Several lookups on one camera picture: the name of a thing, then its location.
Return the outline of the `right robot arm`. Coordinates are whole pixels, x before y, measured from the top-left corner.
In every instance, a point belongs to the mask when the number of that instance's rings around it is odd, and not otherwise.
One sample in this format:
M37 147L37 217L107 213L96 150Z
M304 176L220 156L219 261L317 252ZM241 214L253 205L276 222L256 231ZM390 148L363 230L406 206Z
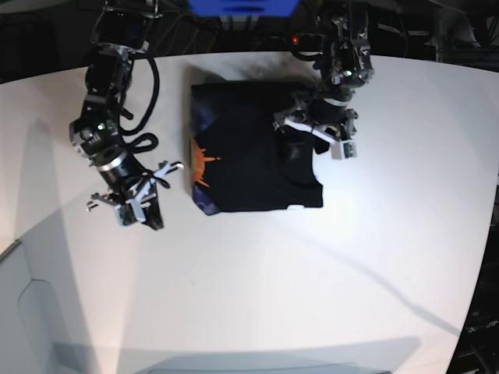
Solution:
M142 224L155 231L164 227L157 188L169 188L164 177L183 167L162 161L151 170L136 159L158 145L157 137L143 129L159 97L159 71L149 46L161 16L158 1L105 2L90 39L95 54L85 75L87 93L80 116L69 125L71 145L107 185L106 192L91 196L88 207L103 203L113 209L121 226ZM126 130L120 120L133 119L125 102L140 56L151 68L152 95L139 125Z

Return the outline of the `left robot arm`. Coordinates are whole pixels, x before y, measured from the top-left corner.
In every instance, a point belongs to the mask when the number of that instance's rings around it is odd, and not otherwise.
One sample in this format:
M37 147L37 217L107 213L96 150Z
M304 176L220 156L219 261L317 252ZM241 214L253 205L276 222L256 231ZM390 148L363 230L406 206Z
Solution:
M330 150L336 160L357 156L354 121L349 107L356 90L374 74L368 39L366 2L321 1L312 20L322 36L320 52L299 51L299 35L286 36L289 51L302 62L311 62L320 78L312 86L291 92L291 104L274 114L274 128L309 133L318 139L316 152Z

